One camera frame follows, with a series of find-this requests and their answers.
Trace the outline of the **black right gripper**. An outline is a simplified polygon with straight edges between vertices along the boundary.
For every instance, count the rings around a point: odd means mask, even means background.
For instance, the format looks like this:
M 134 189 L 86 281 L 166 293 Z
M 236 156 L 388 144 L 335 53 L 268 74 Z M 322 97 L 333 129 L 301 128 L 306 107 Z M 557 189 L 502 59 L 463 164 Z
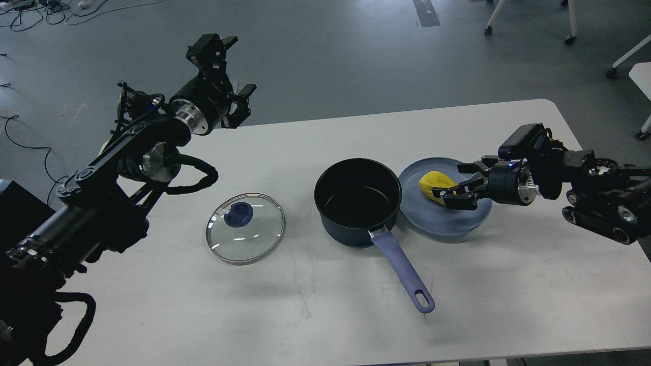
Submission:
M 482 156 L 472 163 L 457 164 L 458 173 L 481 173 L 454 187 L 433 188 L 435 197 L 441 197 L 449 210 L 477 210 L 478 201 L 485 195 L 500 204 L 528 206 L 539 189 L 535 185 L 528 162 L 500 162 L 498 156 Z

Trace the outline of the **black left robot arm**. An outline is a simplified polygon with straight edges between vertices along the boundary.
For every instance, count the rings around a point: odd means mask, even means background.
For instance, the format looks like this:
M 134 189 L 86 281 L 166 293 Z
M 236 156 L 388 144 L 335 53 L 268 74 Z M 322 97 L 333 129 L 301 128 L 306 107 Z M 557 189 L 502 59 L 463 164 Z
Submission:
M 88 166 L 56 181 L 52 211 L 2 183 L 2 365 L 57 365 L 80 347 L 96 314 L 90 294 L 63 292 L 105 251 L 123 253 L 145 238 L 163 195 L 214 185 L 215 167 L 179 148 L 193 135 L 238 128 L 256 85 L 235 91 L 226 53 L 236 36 L 204 34 L 188 47 L 197 75 L 166 100 L 121 81 L 111 137 Z

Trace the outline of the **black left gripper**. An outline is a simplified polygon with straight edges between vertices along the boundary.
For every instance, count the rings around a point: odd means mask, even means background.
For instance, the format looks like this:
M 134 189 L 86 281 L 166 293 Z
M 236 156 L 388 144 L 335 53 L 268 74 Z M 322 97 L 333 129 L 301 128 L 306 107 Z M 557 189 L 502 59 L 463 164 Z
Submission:
M 207 135 L 218 128 L 235 129 L 251 115 L 249 100 L 257 85 L 245 85 L 234 93 L 229 88 L 221 90 L 223 84 L 207 81 L 226 78 L 226 52 L 237 42 L 237 36 L 222 38 L 218 34 L 204 34 L 188 46 L 186 60 L 197 67 L 200 76 L 182 86 L 169 104 L 174 117 L 185 123 L 191 134 Z

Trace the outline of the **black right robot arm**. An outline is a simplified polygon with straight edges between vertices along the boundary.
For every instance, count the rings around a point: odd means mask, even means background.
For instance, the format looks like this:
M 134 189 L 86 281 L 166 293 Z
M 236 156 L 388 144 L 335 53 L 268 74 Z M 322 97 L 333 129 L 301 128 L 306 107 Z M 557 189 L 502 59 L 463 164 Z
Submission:
M 484 198 L 528 206 L 537 196 L 558 199 L 568 184 L 569 204 L 562 210 L 568 223 L 625 245 L 649 236 L 649 167 L 598 158 L 591 149 L 567 149 L 542 124 L 522 125 L 497 155 L 457 169 L 470 179 L 429 190 L 451 210 L 476 210 Z

